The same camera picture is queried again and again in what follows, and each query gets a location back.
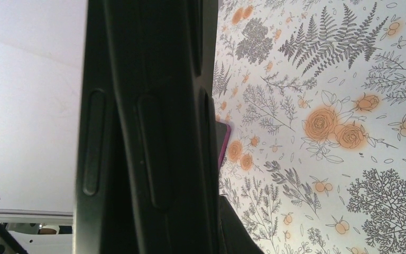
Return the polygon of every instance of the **black phone case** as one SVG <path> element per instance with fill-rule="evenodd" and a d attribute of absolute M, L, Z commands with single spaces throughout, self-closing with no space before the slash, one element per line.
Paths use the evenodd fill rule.
<path fill-rule="evenodd" d="M 216 1 L 89 1 L 75 253 L 217 253 Z"/>

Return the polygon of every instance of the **floral tablecloth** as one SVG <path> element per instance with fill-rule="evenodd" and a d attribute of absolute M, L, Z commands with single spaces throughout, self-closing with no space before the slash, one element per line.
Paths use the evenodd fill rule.
<path fill-rule="evenodd" d="M 226 195 L 265 253 L 406 253 L 406 1 L 224 0 Z"/>

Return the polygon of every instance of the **smartphone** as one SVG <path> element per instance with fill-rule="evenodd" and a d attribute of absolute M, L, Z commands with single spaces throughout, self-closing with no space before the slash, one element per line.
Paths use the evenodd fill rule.
<path fill-rule="evenodd" d="M 222 165 L 223 157 L 225 156 L 226 147 L 228 145 L 231 127 L 228 124 L 216 122 L 216 138 L 217 138 L 217 154 L 218 168 Z"/>

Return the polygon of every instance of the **floral wallpaper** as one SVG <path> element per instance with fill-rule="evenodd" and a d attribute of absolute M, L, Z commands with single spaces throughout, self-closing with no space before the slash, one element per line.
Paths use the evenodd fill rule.
<path fill-rule="evenodd" d="M 223 0 L 220 194 L 271 254 L 406 253 L 406 1 Z"/>

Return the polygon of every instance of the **white surface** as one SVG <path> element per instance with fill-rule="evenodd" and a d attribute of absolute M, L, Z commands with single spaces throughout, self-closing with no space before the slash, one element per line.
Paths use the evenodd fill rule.
<path fill-rule="evenodd" d="M 30 254 L 71 254 L 72 234 L 38 235 L 9 233 Z"/>
<path fill-rule="evenodd" d="M 73 211 L 86 1 L 0 1 L 0 209 Z"/>

